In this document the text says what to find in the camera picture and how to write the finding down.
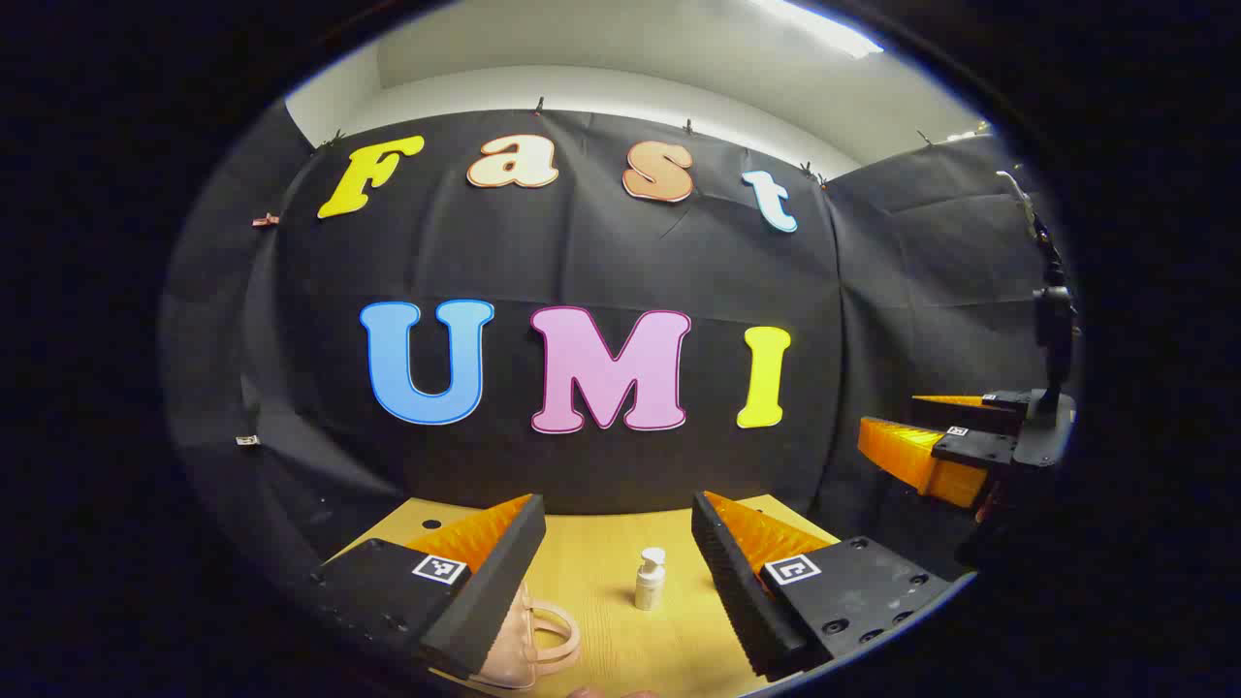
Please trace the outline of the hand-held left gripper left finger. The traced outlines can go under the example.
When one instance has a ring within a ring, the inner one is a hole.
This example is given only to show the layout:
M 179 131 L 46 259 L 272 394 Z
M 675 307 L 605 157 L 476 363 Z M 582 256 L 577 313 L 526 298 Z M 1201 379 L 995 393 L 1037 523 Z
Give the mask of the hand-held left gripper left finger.
M 517 496 L 413 542 L 369 538 L 310 574 L 310 611 L 392 667 L 469 679 L 484 663 L 546 532 Z

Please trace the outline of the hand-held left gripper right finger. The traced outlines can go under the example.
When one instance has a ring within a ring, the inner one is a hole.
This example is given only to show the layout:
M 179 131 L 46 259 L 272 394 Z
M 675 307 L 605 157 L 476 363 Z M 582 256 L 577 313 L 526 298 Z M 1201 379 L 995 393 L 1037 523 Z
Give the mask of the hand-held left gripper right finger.
M 903 626 L 951 582 L 866 537 L 828 542 L 714 492 L 691 533 L 750 668 L 784 681 Z

